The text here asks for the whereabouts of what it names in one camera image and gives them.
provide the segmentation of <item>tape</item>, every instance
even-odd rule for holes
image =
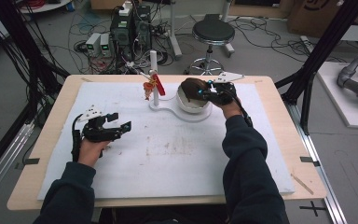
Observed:
[[[313,210],[313,213],[315,214],[316,217],[318,217],[318,211],[327,211],[327,209],[325,207],[316,207],[315,203],[313,203],[313,201],[310,201],[310,205],[309,206],[300,206],[300,209],[309,209],[309,210]]]
[[[40,158],[32,158],[32,159],[26,159],[24,164],[25,165],[34,165],[39,163]]]
[[[321,166],[321,163],[314,161],[311,157],[300,157],[302,162],[312,162],[315,167]]]

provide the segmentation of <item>stain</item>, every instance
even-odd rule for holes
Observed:
[[[290,176],[299,184],[301,185],[304,189],[307,190],[307,192],[309,192],[311,195],[313,195],[313,190],[310,189],[304,182],[302,182],[302,180],[300,180],[297,176],[290,174]]]
[[[336,156],[342,156],[342,157],[347,157],[348,156],[348,153],[346,151],[343,151],[343,150],[336,150],[336,151],[334,151],[334,154]]]
[[[85,78],[85,77],[82,77],[81,79],[82,79],[83,81],[92,82],[91,80],[89,80],[89,79],[87,79],[87,78]]]

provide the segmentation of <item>red object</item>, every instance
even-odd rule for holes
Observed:
[[[157,83],[157,90],[159,95],[165,95],[165,90],[164,87],[162,86],[161,82],[159,81],[158,75],[157,74],[153,74],[151,75],[151,77],[156,81]]]

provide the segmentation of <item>stool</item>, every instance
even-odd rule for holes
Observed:
[[[201,75],[212,75],[214,71],[223,71],[223,65],[217,60],[212,59],[212,47],[224,46],[234,39],[235,30],[231,25],[220,20],[198,21],[193,27],[193,36],[202,43],[208,44],[205,58],[194,61],[190,66],[188,73],[192,70],[201,72]]]

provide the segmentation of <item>sweater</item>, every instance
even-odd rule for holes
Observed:
[[[229,161],[223,186],[230,223],[282,223],[284,203],[265,161],[266,141],[242,116],[227,119],[226,128],[222,147]],[[94,176],[93,168],[68,162],[62,178],[48,190],[34,223],[90,224]]]

